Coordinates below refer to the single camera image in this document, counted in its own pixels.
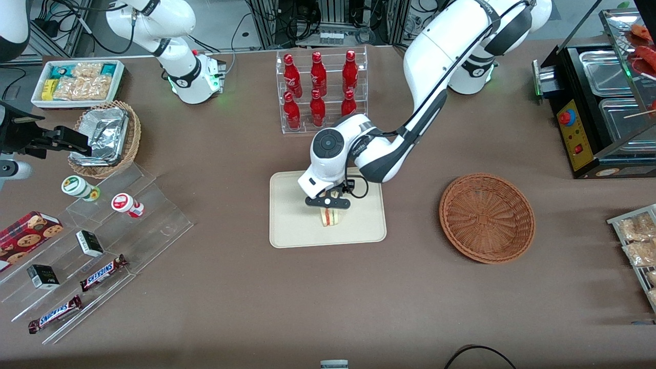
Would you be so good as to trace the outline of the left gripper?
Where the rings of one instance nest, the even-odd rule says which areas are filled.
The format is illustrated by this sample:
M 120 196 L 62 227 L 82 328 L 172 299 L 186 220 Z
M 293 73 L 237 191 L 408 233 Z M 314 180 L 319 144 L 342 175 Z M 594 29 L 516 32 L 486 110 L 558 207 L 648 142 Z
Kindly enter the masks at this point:
M 333 189 L 339 187 L 344 182 L 344 173 L 336 177 L 329 177 L 328 179 L 320 177 L 314 171 L 305 171 L 298 178 L 298 185 L 310 199 L 320 198 L 325 201 L 326 197 L 330 196 Z M 343 201 L 349 201 L 348 191 L 339 191 L 338 198 Z

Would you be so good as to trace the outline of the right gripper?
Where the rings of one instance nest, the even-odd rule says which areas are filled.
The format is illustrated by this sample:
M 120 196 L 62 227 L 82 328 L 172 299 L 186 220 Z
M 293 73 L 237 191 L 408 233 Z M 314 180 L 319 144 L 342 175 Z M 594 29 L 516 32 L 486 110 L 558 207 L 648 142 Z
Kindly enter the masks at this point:
M 18 108 L 1 102 L 3 121 L 1 128 L 2 154 L 19 154 L 46 159 L 49 150 L 76 152 L 82 156 L 91 156 L 92 148 L 89 137 L 74 129 L 55 128 L 49 131 L 48 139 L 51 145 L 33 144 L 43 137 L 45 129 L 36 123 L 45 119 L 40 115 L 29 114 Z

